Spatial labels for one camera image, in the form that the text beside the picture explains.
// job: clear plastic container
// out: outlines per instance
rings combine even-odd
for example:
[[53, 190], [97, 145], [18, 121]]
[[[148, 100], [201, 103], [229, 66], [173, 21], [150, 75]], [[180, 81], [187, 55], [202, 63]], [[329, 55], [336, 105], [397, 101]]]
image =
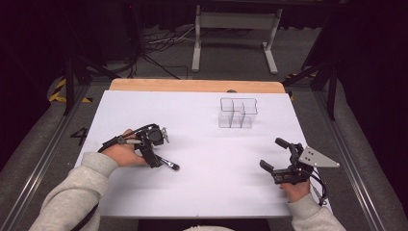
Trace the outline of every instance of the clear plastic container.
[[220, 128], [251, 128], [257, 114], [254, 98], [221, 98], [218, 126]]

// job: person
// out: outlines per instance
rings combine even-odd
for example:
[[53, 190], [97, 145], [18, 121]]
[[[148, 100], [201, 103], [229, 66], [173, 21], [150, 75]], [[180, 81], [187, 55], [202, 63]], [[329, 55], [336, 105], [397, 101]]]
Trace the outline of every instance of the person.
[[[134, 145], [115, 144], [101, 153], [85, 153], [82, 163], [53, 189], [43, 201], [40, 213], [31, 226], [32, 231], [73, 230], [91, 214], [81, 230], [98, 230], [100, 215], [98, 204], [109, 185], [109, 176], [118, 167], [146, 165], [143, 157], [136, 155]], [[310, 194], [310, 182], [281, 184], [289, 199], [293, 214], [294, 230], [345, 230], [333, 214], [320, 207]], [[186, 231], [231, 231], [218, 226], [196, 226]]]

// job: gray sleeve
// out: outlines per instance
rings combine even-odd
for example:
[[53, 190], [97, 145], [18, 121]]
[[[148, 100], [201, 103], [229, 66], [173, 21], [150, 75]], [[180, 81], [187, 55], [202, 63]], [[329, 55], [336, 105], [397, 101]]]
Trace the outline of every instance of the gray sleeve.
[[320, 207], [311, 194], [295, 203], [289, 203], [289, 209], [293, 215], [292, 226], [296, 231], [345, 231], [330, 210], [326, 207]]
[[[45, 198], [38, 218], [30, 230], [71, 230], [99, 202], [108, 189], [108, 178], [117, 162], [100, 153], [85, 153], [74, 168]], [[83, 230], [97, 230], [99, 212]]]

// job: white desk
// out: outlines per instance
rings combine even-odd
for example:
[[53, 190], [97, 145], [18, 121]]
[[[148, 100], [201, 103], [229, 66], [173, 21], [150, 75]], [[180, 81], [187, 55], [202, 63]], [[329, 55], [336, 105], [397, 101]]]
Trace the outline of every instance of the white desk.
[[[251, 129], [218, 128], [221, 97], [256, 98]], [[259, 167], [263, 159], [286, 168], [290, 153], [279, 137], [306, 146], [286, 93], [222, 93], [107, 90], [77, 166], [86, 151], [149, 123], [166, 127], [170, 143], [156, 154], [178, 164], [123, 167], [111, 175], [100, 202], [102, 216], [131, 218], [273, 218], [289, 216], [287, 198]]]

